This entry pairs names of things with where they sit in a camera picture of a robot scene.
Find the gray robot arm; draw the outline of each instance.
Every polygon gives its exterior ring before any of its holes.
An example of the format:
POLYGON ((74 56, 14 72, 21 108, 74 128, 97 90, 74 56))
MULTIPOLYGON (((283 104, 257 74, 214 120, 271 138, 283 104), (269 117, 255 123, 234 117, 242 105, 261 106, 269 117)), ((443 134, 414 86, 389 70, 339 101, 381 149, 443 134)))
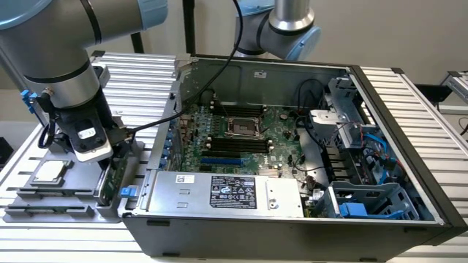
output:
POLYGON ((41 147, 51 145, 58 123, 62 146, 79 161, 113 156, 131 135, 113 120, 86 48, 159 25, 167 15, 167 0, 2 1, 2 49, 51 116, 41 147))
POLYGON ((315 14, 310 2, 241 0, 246 30, 237 55, 262 57, 271 53, 285 60, 306 60, 322 33, 322 29, 314 25, 315 14))

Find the wire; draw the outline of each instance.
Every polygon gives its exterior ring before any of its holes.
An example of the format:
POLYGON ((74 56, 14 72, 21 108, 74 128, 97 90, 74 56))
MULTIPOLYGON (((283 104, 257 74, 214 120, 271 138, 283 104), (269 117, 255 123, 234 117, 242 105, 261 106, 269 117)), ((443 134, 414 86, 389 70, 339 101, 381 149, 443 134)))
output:
POLYGON ((54 138, 57 135, 57 120, 53 117, 53 113, 50 115, 51 115, 50 124, 47 124, 47 126, 45 127, 42 136, 39 137, 39 141, 38 141, 38 147, 41 149, 47 149, 49 147, 51 147, 54 143, 54 138))
MULTIPOLYGON (((314 103, 317 103, 318 105, 318 108, 319 108, 319 104, 321 104, 321 101, 318 101, 315 95, 314 95, 314 92, 311 90, 309 90, 309 93, 313 97, 313 100, 314 100, 314 103)), ((309 99, 309 96, 306 97, 306 100, 305 100, 305 103, 303 103, 303 110, 306 109, 306 104, 307 104, 307 99, 309 99)))
POLYGON ((322 145, 322 143, 319 142, 319 140, 315 138, 315 136, 313 135, 313 131, 309 128, 309 118, 306 117, 306 121, 305 121, 305 128, 306 131, 313 139, 313 141, 317 143, 317 145, 321 147, 321 149, 323 149, 326 151, 326 147, 322 145))
POLYGON ((381 177, 381 180, 379 180, 378 185, 382 185, 382 184, 383 184, 383 182, 386 181, 386 178, 387 178, 387 169, 385 168, 385 169, 383 169, 383 174, 382 174, 382 177, 381 177))
POLYGON ((165 122, 169 122, 177 118, 179 118, 191 108, 193 104, 199 100, 199 97, 202 96, 203 92, 206 92, 206 90, 209 89, 209 87, 211 86, 211 84, 215 82, 215 80, 218 79, 218 77, 221 76, 221 74, 223 73, 223 71, 226 70, 226 68, 229 67, 230 63, 231 63, 231 60, 235 56, 235 53, 238 51, 238 48, 239 48, 239 45, 241 45, 241 40, 243 38, 243 33, 245 33, 245 18, 243 18, 243 12, 241 10, 241 6, 239 6, 239 3, 238 3, 238 0, 233 0, 234 2, 234 5, 237 6, 237 10, 238 10, 238 15, 239 15, 239 36, 238 36, 238 40, 237 40, 237 44, 234 45, 234 49, 233 49, 233 52, 230 54, 230 57, 229 59, 226 60, 226 63, 223 65, 223 67, 221 68, 221 70, 217 72, 217 74, 213 76, 213 78, 210 79, 210 81, 207 82, 207 84, 203 86, 203 88, 199 90, 199 92, 191 97, 189 98, 189 103, 187 103, 187 106, 183 108, 183 110, 173 115, 171 117, 169 118, 165 118, 157 122, 151 122, 146 125, 142 125, 134 129, 130 129, 130 133, 131 134, 135 134, 137 132, 145 130, 145 129, 149 129, 150 127, 153 126, 157 126, 165 122))
POLYGON ((298 167, 298 162, 299 162, 299 160, 303 158, 303 156, 299 157, 299 158, 297 159, 297 161, 294 162, 294 167, 295 167, 297 170, 303 171, 303 172, 309 172, 309 171, 315 171, 315 170, 319 170, 319 169, 322 169, 322 168, 326 168, 325 166, 319 166, 319 167, 315 167, 315 168, 313 168, 313 169, 310 169, 310 170, 301 169, 301 168, 298 167))
POLYGON ((202 95, 205 94, 205 92, 211 92, 213 94, 215 94, 217 93, 217 91, 215 91, 215 89, 214 88, 207 88, 203 92, 202 92, 202 94, 201 94, 201 98, 199 99, 202 99, 202 95))
POLYGON ((274 122, 271 123, 271 125, 269 127, 266 127, 266 129, 262 130, 261 134, 263 134, 266 131, 269 131, 271 126, 274 126, 274 124, 277 123, 277 110, 274 107, 271 108, 271 110, 274 111, 274 122))
POLYGON ((321 82, 321 80, 318 80, 317 78, 309 78, 307 80, 305 80, 301 85, 298 86, 298 111, 301 111, 301 91, 303 89, 303 86, 307 82, 318 82, 322 85, 322 88, 325 89, 326 92, 326 85, 321 82))
POLYGON ((461 128, 463 129, 463 131, 461 133, 462 136, 468 132, 468 124, 467 124, 466 127, 462 126, 462 120, 463 119, 468 119, 468 117, 463 117, 463 118, 459 119, 459 125, 461 125, 461 128))
POLYGON ((387 143, 378 136, 373 135, 371 133, 365 134, 365 137, 369 137, 370 139, 379 142, 383 145, 383 150, 387 154, 387 143))

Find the warning label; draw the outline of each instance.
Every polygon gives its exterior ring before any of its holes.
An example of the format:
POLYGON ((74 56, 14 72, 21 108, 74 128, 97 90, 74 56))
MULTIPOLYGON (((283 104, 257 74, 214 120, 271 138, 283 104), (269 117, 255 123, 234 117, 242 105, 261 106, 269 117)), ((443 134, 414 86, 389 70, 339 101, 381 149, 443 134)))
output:
POLYGON ((257 209, 255 178, 213 176, 210 205, 215 208, 257 209))

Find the capacitor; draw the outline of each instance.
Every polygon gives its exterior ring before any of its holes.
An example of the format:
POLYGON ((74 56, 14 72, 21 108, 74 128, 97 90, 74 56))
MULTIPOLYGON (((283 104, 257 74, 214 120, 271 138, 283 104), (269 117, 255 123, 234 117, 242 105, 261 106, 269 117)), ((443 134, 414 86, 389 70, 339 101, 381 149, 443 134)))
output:
POLYGON ((289 156, 289 166, 293 167, 293 155, 289 156))
POLYGON ((299 141, 299 139, 301 139, 299 132, 298 130, 294 130, 294 140, 299 141))
POLYGON ((293 132, 291 132, 290 130, 286 130, 286 131, 283 132, 283 136, 286 137, 287 140, 290 140, 291 134, 293 134, 293 132))
POLYGON ((286 121, 290 118, 290 116, 287 114, 281 114, 281 120, 286 121))

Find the blue plastic clip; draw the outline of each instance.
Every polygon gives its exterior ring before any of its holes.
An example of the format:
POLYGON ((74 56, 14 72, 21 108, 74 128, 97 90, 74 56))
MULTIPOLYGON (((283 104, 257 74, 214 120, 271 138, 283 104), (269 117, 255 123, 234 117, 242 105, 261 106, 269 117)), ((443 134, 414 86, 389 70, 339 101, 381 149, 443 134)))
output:
POLYGON ((138 189, 131 187, 125 187, 121 190, 121 197, 122 198, 134 198, 138 196, 138 189))
POLYGON ((405 214, 405 212, 399 210, 390 215, 370 215, 362 203, 343 203, 339 205, 339 211, 345 218, 401 219, 405 214))
POLYGON ((37 113, 35 108, 31 104, 31 100, 35 99, 37 97, 38 97, 38 94, 31 93, 31 91, 29 89, 22 91, 22 100, 23 100, 25 104, 27 105, 31 114, 37 113))

